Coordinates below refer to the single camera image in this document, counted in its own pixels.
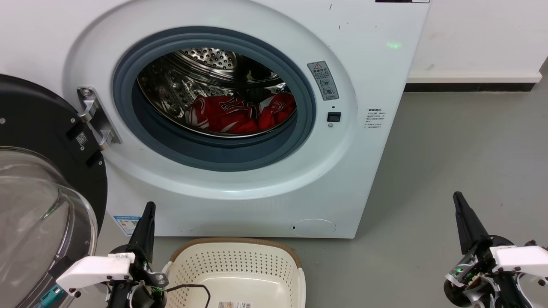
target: gray rubber gasket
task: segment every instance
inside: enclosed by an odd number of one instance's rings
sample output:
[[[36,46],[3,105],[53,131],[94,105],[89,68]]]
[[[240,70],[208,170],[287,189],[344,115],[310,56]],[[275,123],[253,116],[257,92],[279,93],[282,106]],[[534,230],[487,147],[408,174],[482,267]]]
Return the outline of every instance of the gray rubber gasket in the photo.
[[[139,72],[152,60],[175,50],[207,46],[240,53],[275,71],[297,103],[297,116],[276,133],[249,139],[214,139],[176,127],[158,115],[136,91]],[[152,35],[133,46],[116,69],[112,92],[118,113],[145,145],[190,167],[214,171],[252,170],[294,152],[308,137],[315,118],[312,88],[303,72],[284,54],[254,37],[213,27],[184,27]]]

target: label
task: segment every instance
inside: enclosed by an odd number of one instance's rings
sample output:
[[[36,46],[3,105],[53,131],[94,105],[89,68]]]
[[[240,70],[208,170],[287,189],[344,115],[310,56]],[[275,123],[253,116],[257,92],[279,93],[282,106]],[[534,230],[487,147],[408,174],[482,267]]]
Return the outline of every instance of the label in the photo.
[[[331,71],[327,67],[325,61],[313,62],[307,64],[310,72],[314,75],[314,79],[318,84],[319,91],[322,93],[323,100],[332,100],[339,98],[337,86],[331,76]]]
[[[251,308],[251,303],[244,301],[220,301],[219,308]]]
[[[80,135],[76,137],[76,140],[78,140],[80,146],[83,146],[86,142],[88,142],[88,138],[85,136],[84,132],[81,132]]]
[[[365,128],[381,128],[384,119],[386,118],[386,112],[381,108],[367,108]]]
[[[132,235],[141,216],[114,216],[114,220],[126,235]]]
[[[135,262],[135,254],[134,253],[110,253],[107,255],[109,258],[126,258],[129,259],[132,263]]]

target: perforated basket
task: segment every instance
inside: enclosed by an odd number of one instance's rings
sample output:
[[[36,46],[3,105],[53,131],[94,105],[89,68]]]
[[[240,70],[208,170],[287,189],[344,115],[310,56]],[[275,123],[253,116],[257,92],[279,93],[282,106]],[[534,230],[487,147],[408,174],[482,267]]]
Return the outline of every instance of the perforated basket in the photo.
[[[252,238],[204,238],[179,248],[165,266],[168,288],[203,284],[208,308],[304,308],[305,276],[287,246]],[[202,288],[168,294],[167,308],[204,308]]]

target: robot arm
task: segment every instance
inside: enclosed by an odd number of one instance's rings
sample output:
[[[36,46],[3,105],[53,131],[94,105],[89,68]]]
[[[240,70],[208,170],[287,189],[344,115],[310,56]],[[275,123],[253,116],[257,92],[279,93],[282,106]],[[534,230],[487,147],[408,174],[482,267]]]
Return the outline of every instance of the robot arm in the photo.
[[[152,272],[154,215],[156,205],[147,203],[145,211],[129,240],[108,256],[86,256],[70,266],[60,262],[56,282],[69,296],[80,297],[79,289],[103,283],[107,286],[109,308],[162,308],[164,290],[169,281],[161,272]]]
[[[517,247],[489,235],[461,192],[453,195],[463,259],[446,275],[444,291],[454,305],[474,308],[534,308],[523,294],[525,275],[548,278],[548,251],[530,241]]]

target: green indicator light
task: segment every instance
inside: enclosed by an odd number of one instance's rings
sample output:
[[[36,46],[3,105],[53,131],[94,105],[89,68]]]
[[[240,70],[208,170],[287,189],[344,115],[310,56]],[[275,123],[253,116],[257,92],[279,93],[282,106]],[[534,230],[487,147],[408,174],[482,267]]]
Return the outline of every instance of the green indicator light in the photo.
[[[395,42],[387,42],[386,43],[386,46],[390,49],[399,49],[399,48],[402,48],[402,45],[400,43],[395,43]]]

